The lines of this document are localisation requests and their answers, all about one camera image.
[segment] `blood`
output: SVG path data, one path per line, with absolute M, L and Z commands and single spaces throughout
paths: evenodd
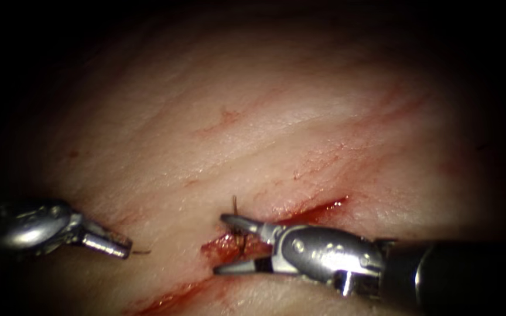
M 331 203 L 320 205 L 305 212 L 293 213 L 290 218 L 282 219 L 276 223 L 279 225 L 296 224 L 321 224 L 329 218 L 329 211 L 339 209 L 348 200 L 348 197 Z M 241 251 L 236 238 L 244 238 L 245 247 Z M 209 266 L 214 267 L 236 260 L 251 260 L 256 257 L 270 256 L 272 246 L 263 243 L 256 235 L 234 235 L 230 228 L 218 238 L 203 244 L 200 254 L 206 259 Z M 223 301 L 230 291 L 227 291 L 228 283 L 237 282 L 233 277 L 209 277 L 205 280 L 189 283 L 151 299 L 134 302 L 136 310 L 125 311 L 125 315 L 150 316 L 150 315 L 173 315 L 178 314 L 191 306 L 200 293 L 210 293 L 217 297 L 217 301 Z

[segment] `surgical instrument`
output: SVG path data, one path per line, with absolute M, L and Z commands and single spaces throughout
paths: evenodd
M 487 242 L 371 241 L 339 229 L 276 225 L 239 216 L 220 218 L 256 234 L 272 255 L 214 268 L 217 275 L 279 273 L 427 315 L 477 312 L 504 301 L 506 244 Z

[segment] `pale skin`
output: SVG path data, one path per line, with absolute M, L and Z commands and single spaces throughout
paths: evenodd
M 38 308 L 130 314 L 210 277 L 200 247 L 224 232 L 232 195 L 240 214 L 268 221 L 348 196 L 328 224 L 369 238 L 504 233 L 494 121 L 458 69 L 397 27 L 410 17 L 284 11 L 189 10 L 127 26 L 6 135 L 2 152 L 17 162 L 1 166 L 3 188 L 63 198 L 151 250 L 121 261 L 62 247 L 30 268 Z M 282 276 L 243 277 L 223 300 L 200 293 L 180 314 L 198 311 L 397 313 Z

